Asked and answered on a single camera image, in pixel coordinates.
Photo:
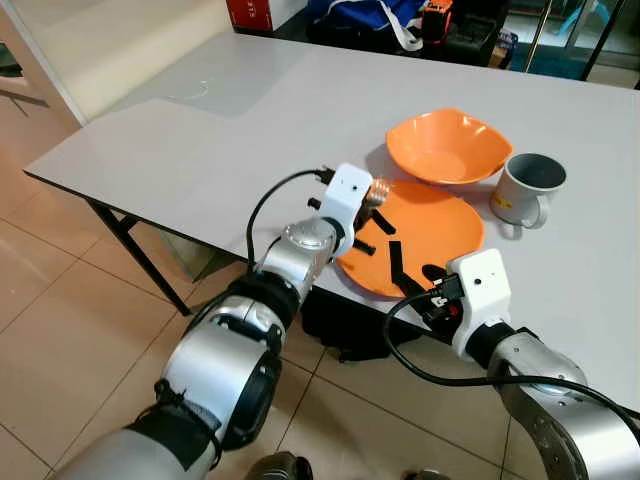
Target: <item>white mug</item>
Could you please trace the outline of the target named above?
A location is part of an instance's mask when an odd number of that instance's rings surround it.
[[[507,223],[540,228],[549,217],[549,202],[567,179],[564,167],[537,153],[509,159],[491,195],[491,210]]]

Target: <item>white table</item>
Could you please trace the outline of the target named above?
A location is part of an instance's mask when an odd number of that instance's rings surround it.
[[[491,214],[497,176],[450,190],[479,211],[485,246],[503,254],[514,326],[577,361],[595,388],[640,406],[638,92],[226,33],[27,172],[245,256],[248,215],[277,180],[341,162],[402,177],[385,131],[448,106],[496,127],[516,152],[545,153],[566,166],[566,188],[541,230],[514,230]],[[276,194],[256,223],[257,253],[287,222],[311,215],[306,201],[321,191],[308,179]],[[318,285],[390,307],[337,267]]]

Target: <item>sticker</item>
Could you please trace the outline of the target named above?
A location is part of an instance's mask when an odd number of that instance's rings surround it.
[[[510,202],[506,201],[504,197],[498,195],[498,192],[493,192],[491,199],[502,208],[513,208],[513,205],[511,205]]]

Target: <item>mug handle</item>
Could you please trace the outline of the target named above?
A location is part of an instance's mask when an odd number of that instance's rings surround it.
[[[549,200],[544,195],[536,196],[538,202],[538,216],[534,221],[523,220],[522,226],[525,228],[540,228],[547,222],[549,217]]]

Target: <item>orange plate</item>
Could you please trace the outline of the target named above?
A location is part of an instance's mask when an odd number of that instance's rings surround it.
[[[376,247],[368,256],[352,248],[338,261],[362,287],[388,297],[403,297],[391,283],[389,240],[402,242],[405,273],[424,288],[433,284],[422,274],[422,266],[446,267],[447,262],[479,249],[484,225],[478,213],[463,200],[421,183],[395,182],[380,213],[396,228],[387,235],[369,220],[356,237]]]
[[[513,148],[498,131],[455,108],[411,118],[387,132],[400,168],[437,184],[473,183],[496,173]]]

